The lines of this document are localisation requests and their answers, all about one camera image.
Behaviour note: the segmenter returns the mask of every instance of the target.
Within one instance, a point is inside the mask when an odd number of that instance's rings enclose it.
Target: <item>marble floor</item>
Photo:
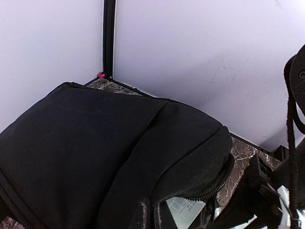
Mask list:
[[[113,82],[109,82],[105,79],[98,79],[89,84],[88,87],[119,94],[140,95],[126,87],[120,86]],[[257,148],[250,146],[246,142],[236,139],[234,137],[232,137],[232,140],[233,147],[231,149],[231,154],[235,158],[235,165],[228,182],[217,195],[217,200],[221,208],[224,208],[229,202],[232,194],[234,193],[237,187],[239,180],[243,176],[244,170],[249,165],[250,158],[253,157],[253,155],[259,154],[260,156],[262,156],[265,162],[269,164],[272,169],[275,169],[280,164],[280,161],[267,155],[266,153],[263,153]],[[18,224],[11,218],[6,218],[2,221],[2,223],[0,223],[0,229],[23,229],[23,226]]]

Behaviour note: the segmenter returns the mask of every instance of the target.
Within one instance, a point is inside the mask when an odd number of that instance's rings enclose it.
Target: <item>black fabric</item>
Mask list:
[[[2,222],[6,217],[11,217],[14,220],[17,220],[12,211],[0,196],[0,222]]]
[[[217,176],[231,145],[184,104],[64,83],[0,134],[0,196],[26,228],[153,228],[166,199]]]

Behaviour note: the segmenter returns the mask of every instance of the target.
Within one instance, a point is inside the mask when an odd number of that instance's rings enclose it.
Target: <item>black metal frame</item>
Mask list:
[[[104,0],[103,73],[113,78],[114,24],[116,0]]]
[[[289,189],[291,228],[299,228],[297,209],[305,209],[305,138],[295,147],[293,123],[305,134],[305,124],[298,117],[296,104],[305,114],[305,46],[292,57],[284,68],[288,89],[288,143],[289,156],[273,172],[255,155],[238,184],[230,202],[210,228],[231,228],[248,221],[254,214],[258,217],[247,228],[277,228],[281,218],[277,192],[281,185]]]
[[[238,140],[240,140],[240,141],[242,141],[242,142],[244,142],[244,143],[246,143],[246,144],[249,145],[249,146],[254,147],[255,149],[258,149],[259,151],[262,151],[262,152],[265,153],[265,154],[271,155],[270,152],[269,152],[268,150],[266,150],[266,149],[264,149],[264,148],[261,148],[261,147],[255,145],[255,144],[253,144],[253,143],[251,143],[251,142],[249,142],[249,141],[247,141],[247,140],[245,140],[245,139],[243,139],[243,138],[241,138],[241,137],[239,137],[239,136],[237,136],[237,135],[235,135],[235,134],[232,134],[232,133],[231,133],[231,136],[234,137],[234,138],[236,138],[236,139],[238,139]]]

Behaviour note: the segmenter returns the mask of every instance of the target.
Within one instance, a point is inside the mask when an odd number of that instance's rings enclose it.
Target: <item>scratch mark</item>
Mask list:
[[[228,187],[227,186],[225,186],[224,187],[225,188],[225,197],[228,197],[228,195],[229,195],[229,189],[228,189]]]
[[[224,51],[223,51],[223,50],[221,51],[221,55],[223,56],[223,66],[224,66],[225,78],[226,78],[227,81],[228,81],[227,67],[226,67],[225,64],[224,64]]]
[[[248,98],[250,95],[252,95],[253,93],[255,93],[257,91],[258,88],[256,88],[253,92],[251,92],[250,94],[247,95],[246,98]]]
[[[268,79],[267,77],[264,77],[264,76],[263,76],[263,79],[265,79],[265,80],[264,80],[265,83],[268,83],[269,79]]]
[[[235,189],[231,189],[231,193],[230,193],[230,197],[233,195],[233,192],[235,191]]]
[[[239,64],[236,68],[236,71],[231,79],[231,82],[233,82],[236,77],[238,76],[239,72],[243,69],[243,67],[246,65],[246,63],[248,62],[250,56],[252,55],[252,51],[250,52],[250,54],[248,55],[248,57],[244,60],[244,62],[242,62],[241,64]]]
[[[215,80],[215,77],[216,77],[216,75],[217,75],[217,73],[218,73],[218,70],[219,70],[219,68],[220,68],[220,65],[221,65],[221,63],[218,65],[218,68],[217,68],[217,70],[215,71],[213,78],[212,78],[210,81],[207,81],[207,80],[206,80],[206,82],[211,83],[211,84],[214,84],[214,83],[217,82],[217,80]]]
[[[248,157],[239,158],[239,159],[236,159],[236,161],[241,161],[241,160],[245,160],[245,159],[249,159],[249,158]]]

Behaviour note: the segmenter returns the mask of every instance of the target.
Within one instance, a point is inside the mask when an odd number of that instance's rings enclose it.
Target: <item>zipper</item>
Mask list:
[[[192,201],[206,202],[208,199],[215,196],[217,192],[219,192],[224,187],[227,180],[229,179],[234,167],[234,162],[235,159],[233,155],[230,154],[228,162],[220,170],[216,178],[209,184],[209,186],[204,187],[202,190],[184,198]]]

